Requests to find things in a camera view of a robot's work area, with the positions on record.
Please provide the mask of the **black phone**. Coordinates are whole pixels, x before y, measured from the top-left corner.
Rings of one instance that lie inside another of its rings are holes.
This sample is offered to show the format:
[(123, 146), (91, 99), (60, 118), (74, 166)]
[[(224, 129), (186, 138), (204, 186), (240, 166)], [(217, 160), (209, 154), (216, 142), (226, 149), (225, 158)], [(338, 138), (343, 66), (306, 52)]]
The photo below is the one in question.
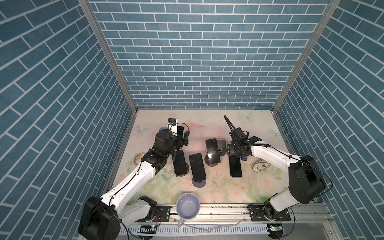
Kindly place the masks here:
[(230, 175), (232, 178), (241, 178), (242, 167), (241, 167), (241, 158), (236, 156), (229, 156), (229, 166), (230, 166)]
[(183, 138), (184, 137), (183, 133), (184, 133), (184, 127), (177, 125), (177, 135), (178, 135), (178, 137)]
[(206, 172), (202, 154), (198, 153), (189, 155), (189, 160), (194, 182), (201, 182), (206, 180)]
[(221, 162), (218, 150), (217, 139), (206, 140), (207, 155), (209, 156), (212, 163)]
[(174, 172), (177, 175), (177, 168), (186, 165), (185, 154), (183, 150), (176, 150), (172, 152), (172, 160), (174, 165)]

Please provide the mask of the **wooden base phone stand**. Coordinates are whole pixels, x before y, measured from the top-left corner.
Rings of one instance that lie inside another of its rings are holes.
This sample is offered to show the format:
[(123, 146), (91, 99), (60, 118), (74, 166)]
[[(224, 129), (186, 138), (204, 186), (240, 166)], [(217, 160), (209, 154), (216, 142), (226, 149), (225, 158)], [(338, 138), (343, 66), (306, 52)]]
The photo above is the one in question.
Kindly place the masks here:
[(208, 155), (205, 155), (204, 161), (205, 161), (205, 164), (209, 167), (215, 167), (220, 163), (220, 162), (212, 163)]

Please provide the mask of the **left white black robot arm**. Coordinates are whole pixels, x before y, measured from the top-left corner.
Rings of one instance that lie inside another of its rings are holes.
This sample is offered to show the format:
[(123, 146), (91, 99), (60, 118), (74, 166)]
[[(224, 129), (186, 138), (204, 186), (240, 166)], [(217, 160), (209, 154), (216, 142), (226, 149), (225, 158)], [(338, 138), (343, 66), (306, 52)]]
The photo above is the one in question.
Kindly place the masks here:
[(127, 203), (159, 173), (172, 153), (189, 144), (189, 135), (189, 131), (179, 135), (172, 127), (159, 131), (153, 147), (123, 181), (101, 197), (92, 196), (85, 202), (78, 233), (87, 240), (115, 240), (121, 227), (152, 219), (157, 206), (154, 200), (143, 196), (130, 206)]

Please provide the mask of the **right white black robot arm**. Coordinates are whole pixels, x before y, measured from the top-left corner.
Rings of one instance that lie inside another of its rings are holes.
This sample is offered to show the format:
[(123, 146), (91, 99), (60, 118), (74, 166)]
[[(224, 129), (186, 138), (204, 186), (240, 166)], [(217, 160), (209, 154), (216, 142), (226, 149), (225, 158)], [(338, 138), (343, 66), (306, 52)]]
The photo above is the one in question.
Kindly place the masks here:
[(254, 156), (274, 165), (288, 175), (288, 188), (265, 202), (265, 215), (272, 219), (276, 214), (296, 204), (308, 204), (327, 187), (325, 174), (319, 170), (311, 156), (300, 157), (281, 151), (258, 137), (249, 137), (241, 128), (230, 126), (229, 157)]

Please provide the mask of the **front left phone stand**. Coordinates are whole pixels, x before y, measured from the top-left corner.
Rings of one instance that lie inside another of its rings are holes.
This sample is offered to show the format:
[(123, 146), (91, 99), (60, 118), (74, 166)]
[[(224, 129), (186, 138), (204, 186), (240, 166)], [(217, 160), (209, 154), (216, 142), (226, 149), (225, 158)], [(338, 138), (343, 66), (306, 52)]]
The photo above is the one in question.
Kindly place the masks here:
[(177, 168), (177, 177), (186, 176), (189, 173), (190, 166), (186, 164), (184, 167)]

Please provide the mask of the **grey round phone stand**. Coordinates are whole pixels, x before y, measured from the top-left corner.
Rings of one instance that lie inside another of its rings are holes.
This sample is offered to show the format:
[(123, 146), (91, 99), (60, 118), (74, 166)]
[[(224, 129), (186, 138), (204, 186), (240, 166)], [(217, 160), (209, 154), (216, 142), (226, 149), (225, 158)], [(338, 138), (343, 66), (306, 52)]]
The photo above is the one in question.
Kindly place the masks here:
[(193, 186), (196, 187), (196, 188), (203, 188), (203, 187), (206, 185), (206, 183), (207, 183), (207, 180), (206, 180), (206, 179), (204, 179), (204, 180), (202, 180), (202, 181), (198, 181), (198, 182), (192, 180), (192, 184), (193, 184)]

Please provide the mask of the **right seashell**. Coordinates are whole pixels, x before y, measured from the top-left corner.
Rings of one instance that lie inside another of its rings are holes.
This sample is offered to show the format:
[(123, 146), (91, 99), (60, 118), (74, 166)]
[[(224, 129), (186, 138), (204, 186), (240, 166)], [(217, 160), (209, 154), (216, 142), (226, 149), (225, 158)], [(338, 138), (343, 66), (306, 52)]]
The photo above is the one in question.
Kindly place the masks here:
[(257, 160), (252, 164), (252, 170), (256, 173), (260, 173), (266, 168), (268, 168), (271, 164), (264, 160)]

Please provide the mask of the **left circuit board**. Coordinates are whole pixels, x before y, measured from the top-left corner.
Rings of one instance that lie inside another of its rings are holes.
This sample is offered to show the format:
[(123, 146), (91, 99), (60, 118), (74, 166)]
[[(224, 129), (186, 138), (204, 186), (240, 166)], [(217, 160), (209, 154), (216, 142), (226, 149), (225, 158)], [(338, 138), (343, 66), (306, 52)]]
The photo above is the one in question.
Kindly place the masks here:
[(155, 234), (157, 232), (157, 228), (157, 226), (140, 226), (140, 228), (138, 229), (138, 234)]

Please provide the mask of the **circuit board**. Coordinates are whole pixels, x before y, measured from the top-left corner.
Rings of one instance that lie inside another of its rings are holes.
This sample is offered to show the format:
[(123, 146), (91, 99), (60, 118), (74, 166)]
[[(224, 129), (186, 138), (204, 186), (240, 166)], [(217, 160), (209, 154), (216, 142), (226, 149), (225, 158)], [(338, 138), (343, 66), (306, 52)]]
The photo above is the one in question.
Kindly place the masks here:
[(138, 234), (155, 234), (157, 232), (157, 228), (157, 226), (140, 226), (140, 228), (138, 229)]
[(270, 232), (283, 232), (284, 228), (282, 225), (278, 224), (267, 224), (268, 230)]

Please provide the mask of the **right circuit board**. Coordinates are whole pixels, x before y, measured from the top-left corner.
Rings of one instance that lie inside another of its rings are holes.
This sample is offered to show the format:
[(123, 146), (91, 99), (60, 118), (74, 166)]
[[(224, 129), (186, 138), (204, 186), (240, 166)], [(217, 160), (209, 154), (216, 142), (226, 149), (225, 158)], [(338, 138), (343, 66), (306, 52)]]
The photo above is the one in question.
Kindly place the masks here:
[(284, 228), (282, 225), (278, 224), (267, 224), (268, 230), (270, 232), (283, 232)]

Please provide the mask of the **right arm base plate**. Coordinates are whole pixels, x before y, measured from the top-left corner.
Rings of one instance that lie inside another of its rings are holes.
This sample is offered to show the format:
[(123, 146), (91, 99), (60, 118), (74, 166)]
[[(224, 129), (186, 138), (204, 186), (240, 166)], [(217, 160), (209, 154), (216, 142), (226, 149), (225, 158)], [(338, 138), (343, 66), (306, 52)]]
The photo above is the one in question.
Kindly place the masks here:
[(288, 209), (285, 209), (281, 212), (275, 211), (272, 207), (259, 204), (249, 204), (247, 205), (247, 210), (249, 211), (250, 218), (252, 222), (289, 222), (291, 221), (291, 216)]

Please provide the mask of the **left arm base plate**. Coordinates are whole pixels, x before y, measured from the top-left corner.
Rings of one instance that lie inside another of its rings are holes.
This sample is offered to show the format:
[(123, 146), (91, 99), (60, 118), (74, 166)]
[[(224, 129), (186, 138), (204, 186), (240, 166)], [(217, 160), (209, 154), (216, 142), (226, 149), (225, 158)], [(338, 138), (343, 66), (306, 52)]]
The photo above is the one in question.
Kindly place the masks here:
[(171, 216), (171, 206), (156, 206), (155, 210), (150, 210), (149, 215), (138, 223), (158, 223), (169, 222)]

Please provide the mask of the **aluminium front rail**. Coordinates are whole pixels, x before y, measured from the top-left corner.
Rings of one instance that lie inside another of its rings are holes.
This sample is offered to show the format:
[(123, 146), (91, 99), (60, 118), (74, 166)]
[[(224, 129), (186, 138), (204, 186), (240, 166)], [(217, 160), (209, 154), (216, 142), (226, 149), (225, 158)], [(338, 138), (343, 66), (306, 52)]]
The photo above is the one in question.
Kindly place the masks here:
[(204, 225), (216, 227), (229, 227), (250, 224), (278, 224), (284, 228), (283, 232), (270, 232), (268, 235), (208, 235), (208, 236), (185, 236), (185, 237), (146, 237), (130, 235), (129, 227), (133, 225), (157, 226), (176, 225), (180, 217), (176, 212), (175, 205), (171, 206), (169, 222), (165, 223), (138, 223), (130, 224), (127, 228), (121, 227), (120, 233), (115, 240), (339, 240), (341, 233), (324, 204), (296, 205), (288, 209), (291, 221), (263, 221), (252, 222), (249, 211), (249, 204), (201, 204), (198, 215), (186, 220), (182, 226)]

